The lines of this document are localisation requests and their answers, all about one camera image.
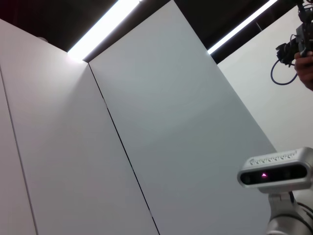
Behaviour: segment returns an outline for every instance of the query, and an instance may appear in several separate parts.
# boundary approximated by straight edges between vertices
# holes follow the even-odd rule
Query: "camera lens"
[[[248,175],[246,175],[244,178],[243,178],[243,183],[245,185],[249,185],[251,183],[251,179]]]
[[[241,174],[240,180],[245,185],[264,184],[283,180],[301,179],[307,176],[303,165],[289,165],[266,170],[257,170]]]
[[[285,179],[290,179],[290,177],[291,177],[291,173],[290,173],[290,171],[289,170],[284,170],[284,178]]]

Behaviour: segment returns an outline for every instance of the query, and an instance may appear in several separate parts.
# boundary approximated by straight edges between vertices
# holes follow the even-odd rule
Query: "dark ceiling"
[[[0,19],[69,51],[116,1],[0,0]],[[85,61],[92,60],[167,2],[169,0],[143,0]],[[207,49],[266,2],[267,0],[175,0]],[[291,0],[279,0],[214,52],[213,59],[219,63],[294,6]]]

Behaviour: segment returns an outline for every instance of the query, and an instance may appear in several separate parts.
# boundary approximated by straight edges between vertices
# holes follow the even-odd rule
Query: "camera housing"
[[[244,188],[258,188],[262,193],[281,193],[310,188],[313,149],[272,153],[249,158],[237,175]]]

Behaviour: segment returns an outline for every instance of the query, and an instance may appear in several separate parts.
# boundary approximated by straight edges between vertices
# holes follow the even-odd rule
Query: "white wall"
[[[0,234],[35,235],[21,162],[0,74]]]
[[[263,32],[219,63],[219,68],[277,151],[313,147],[313,92],[297,78],[275,85],[270,70],[275,48],[289,41],[301,24],[295,7]],[[290,81],[293,67],[278,64],[274,78]]]
[[[264,234],[236,175],[275,150],[173,1],[90,65],[161,235]]]
[[[157,235],[88,65],[6,22],[0,29],[39,235]]]

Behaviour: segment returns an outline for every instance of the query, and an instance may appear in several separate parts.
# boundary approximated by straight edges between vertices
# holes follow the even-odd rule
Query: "camera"
[[[268,194],[267,235],[313,235],[313,149],[249,158],[238,172],[244,188]]]
[[[237,179],[245,188],[275,193],[310,188],[313,149],[300,148],[249,158]]]

